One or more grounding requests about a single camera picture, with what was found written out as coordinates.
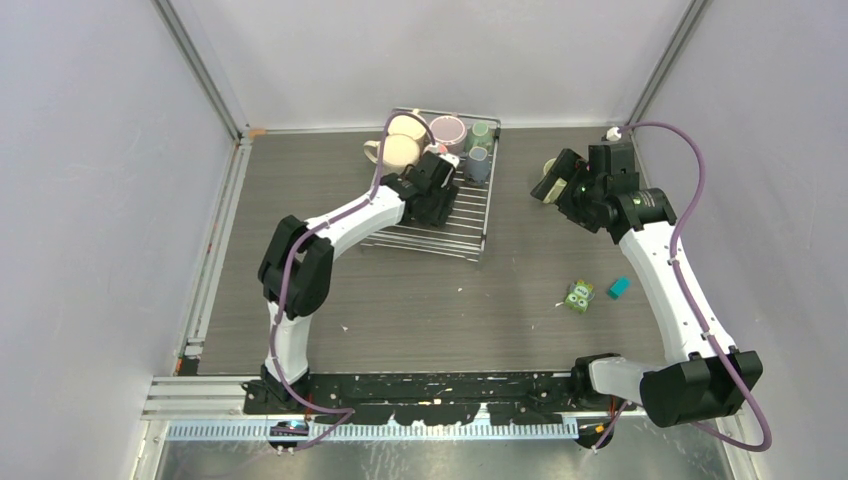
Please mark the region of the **light green mug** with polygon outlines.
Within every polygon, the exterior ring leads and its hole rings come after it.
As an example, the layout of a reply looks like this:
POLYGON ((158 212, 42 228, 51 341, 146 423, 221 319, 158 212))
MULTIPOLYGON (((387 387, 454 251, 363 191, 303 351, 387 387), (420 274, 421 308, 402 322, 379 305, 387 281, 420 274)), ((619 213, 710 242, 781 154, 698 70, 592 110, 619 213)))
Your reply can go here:
POLYGON ((550 177, 550 178, 553 178, 554 180, 557 180, 558 176, 554 172, 554 167, 556 166, 556 164, 557 164, 556 158, 551 158, 551 159, 547 160, 546 163, 543 166, 542 178, 550 177))

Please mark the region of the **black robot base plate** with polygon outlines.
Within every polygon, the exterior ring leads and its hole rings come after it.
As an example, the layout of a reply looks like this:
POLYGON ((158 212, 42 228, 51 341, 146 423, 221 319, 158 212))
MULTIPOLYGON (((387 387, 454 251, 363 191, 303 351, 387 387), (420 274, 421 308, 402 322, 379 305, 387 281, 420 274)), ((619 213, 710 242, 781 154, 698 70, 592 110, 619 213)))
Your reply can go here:
POLYGON ((622 401, 592 393, 567 372, 306 374, 290 390, 268 372, 241 385, 247 414, 300 414, 332 424, 467 425, 486 413, 497 426, 552 424, 562 412, 612 415, 622 401))

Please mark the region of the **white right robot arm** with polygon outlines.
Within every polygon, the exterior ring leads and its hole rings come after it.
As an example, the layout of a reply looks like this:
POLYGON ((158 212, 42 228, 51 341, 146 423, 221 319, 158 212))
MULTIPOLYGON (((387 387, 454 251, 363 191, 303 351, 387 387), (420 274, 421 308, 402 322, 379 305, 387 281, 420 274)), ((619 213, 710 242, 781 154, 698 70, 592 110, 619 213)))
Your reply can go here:
POLYGON ((613 354, 576 360, 571 397, 596 410, 610 396, 642 406, 659 427, 736 414, 763 374, 758 354, 741 351, 716 318, 688 263, 679 221, 666 194, 645 188, 632 144, 603 142, 586 157, 562 150, 532 197, 555 192, 560 213, 596 233, 605 230, 632 265, 657 321, 665 362, 650 366, 613 354))

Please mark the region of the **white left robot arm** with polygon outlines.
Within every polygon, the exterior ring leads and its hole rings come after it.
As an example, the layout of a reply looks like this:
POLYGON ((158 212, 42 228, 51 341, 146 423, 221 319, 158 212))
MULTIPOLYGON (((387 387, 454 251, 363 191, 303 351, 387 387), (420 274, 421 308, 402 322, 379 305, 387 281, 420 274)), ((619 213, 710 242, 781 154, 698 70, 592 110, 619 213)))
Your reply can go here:
POLYGON ((277 225, 258 269, 270 320, 261 376, 280 412, 298 412, 307 398, 299 381, 309 371, 307 343, 313 314, 330 291, 335 261, 368 236, 404 221, 442 226, 459 188, 460 160, 426 152, 401 173, 377 175, 360 197, 321 216, 294 215, 277 225))

